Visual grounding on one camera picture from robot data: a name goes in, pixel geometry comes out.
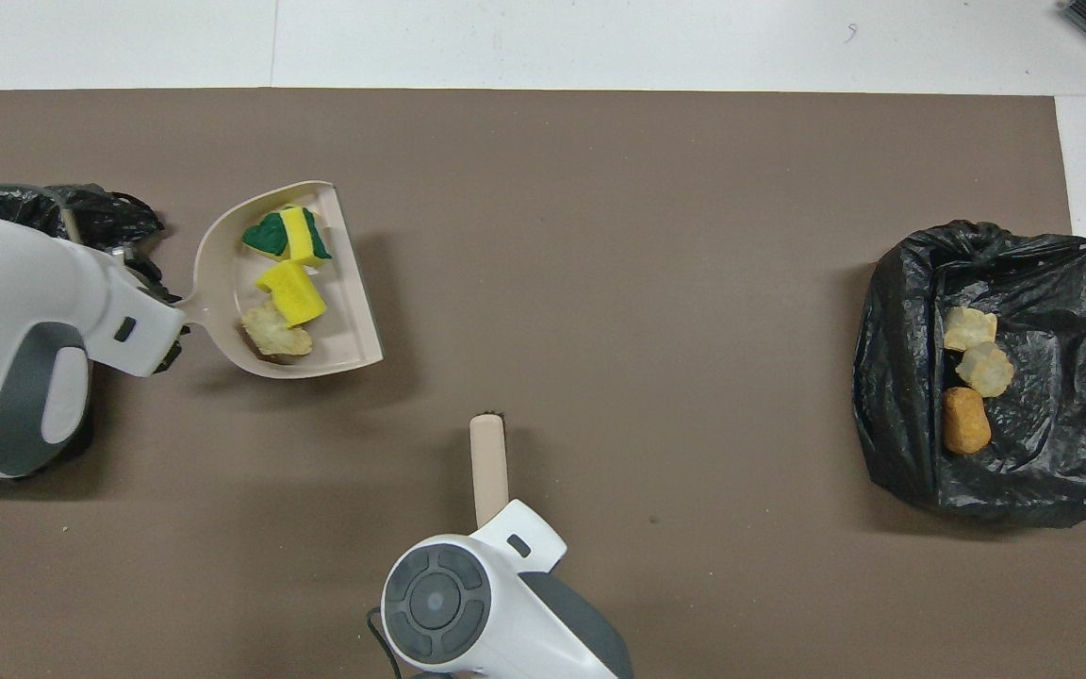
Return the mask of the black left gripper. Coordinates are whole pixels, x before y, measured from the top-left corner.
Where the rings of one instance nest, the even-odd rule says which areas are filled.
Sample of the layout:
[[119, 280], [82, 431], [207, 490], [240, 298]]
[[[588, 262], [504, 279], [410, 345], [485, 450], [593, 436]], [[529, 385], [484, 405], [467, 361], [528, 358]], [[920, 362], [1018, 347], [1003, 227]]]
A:
[[[148, 293], [148, 296], [154, 296], [163, 301], [164, 304], [173, 306], [176, 302], [181, 301], [180, 296], [173, 296], [167, 287], [162, 282], [162, 271], [160, 271], [151, 257], [148, 257], [143, 251], [139, 248], [116, 248], [115, 257], [124, 265], [128, 271], [132, 272], [140, 284], [142, 284], [142, 289]], [[182, 351], [181, 339], [184, 336], [190, 332], [189, 325], [184, 325], [178, 331], [178, 335], [173, 340], [169, 351], [162, 361], [159, 362], [154, 374], [164, 373], [168, 370], [173, 365], [173, 362], [180, 356]]]

